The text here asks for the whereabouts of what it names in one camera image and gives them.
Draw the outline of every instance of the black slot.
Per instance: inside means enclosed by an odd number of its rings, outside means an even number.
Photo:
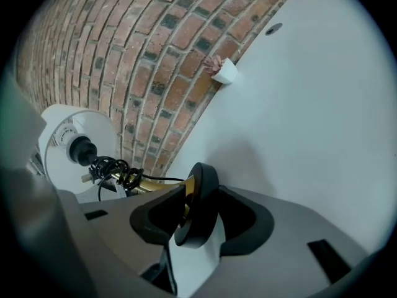
[[[351,270],[349,265],[345,263],[326,240],[310,242],[308,246],[331,284],[340,280],[340,278],[344,277]]]
[[[107,212],[104,211],[104,210],[97,210],[97,211],[85,213],[84,215],[86,216],[86,218],[88,219],[88,221],[90,221],[90,220],[97,219],[98,217],[107,215]]]

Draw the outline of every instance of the gray surface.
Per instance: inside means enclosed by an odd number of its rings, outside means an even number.
[[[146,243],[130,225],[131,213],[140,205],[169,192],[164,189],[139,196],[80,204],[83,213],[105,210],[108,214],[89,223],[102,241],[129,268],[142,274],[158,263],[164,247]]]
[[[167,176],[204,162],[221,184],[305,205],[381,248],[397,219],[397,65],[365,8],[287,0],[236,66]]]
[[[273,197],[231,188],[266,206],[275,220],[267,242],[248,256],[222,257],[195,298],[308,297],[330,283],[307,243],[326,239],[351,267],[365,257],[364,250],[315,211]]]
[[[89,268],[74,245],[55,187],[26,169],[0,168],[0,176],[1,197],[25,254],[70,296],[96,297]]]
[[[125,197],[125,193],[113,192],[108,189],[102,188],[100,191],[100,198],[103,201],[122,199]],[[76,194],[76,198],[79,203],[89,203],[98,201],[98,185],[92,186],[90,189],[83,193]]]
[[[81,211],[75,196],[59,191],[76,248],[84,261],[98,297],[173,297],[140,278],[103,242]],[[132,255],[145,255],[145,252]]]

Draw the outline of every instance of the brick wall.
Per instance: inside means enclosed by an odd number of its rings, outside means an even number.
[[[47,0],[21,36],[17,77],[39,112],[60,103],[113,120],[119,154],[165,174],[220,85],[285,0]]]

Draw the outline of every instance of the black cable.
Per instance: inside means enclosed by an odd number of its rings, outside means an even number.
[[[100,179],[98,184],[98,200],[101,201],[100,191],[103,183],[110,179],[113,174],[119,174],[117,184],[121,185],[124,190],[131,191],[138,187],[142,178],[152,180],[167,180],[167,181],[183,181],[177,178],[160,178],[156,176],[148,176],[143,174],[143,169],[130,168],[128,163],[122,159],[114,159],[109,156],[97,157],[90,167],[90,172],[94,179]],[[130,176],[135,175],[134,179],[130,181]]]
[[[152,180],[180,181],[180,182],[185,181],[185,180],[178,179],[178,178],[162,178],[162,177],[159,177],[159,176],[148,176],[146,174],[142,174],[142,177],[144,177],[146,179],[152,179]]]

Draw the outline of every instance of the white wall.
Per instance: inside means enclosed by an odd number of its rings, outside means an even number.
[[[394,58],[355,0],[288,0],[266,28],[167,175],[208,163],[222,184],[311,207],[373,252],[397,205]]]

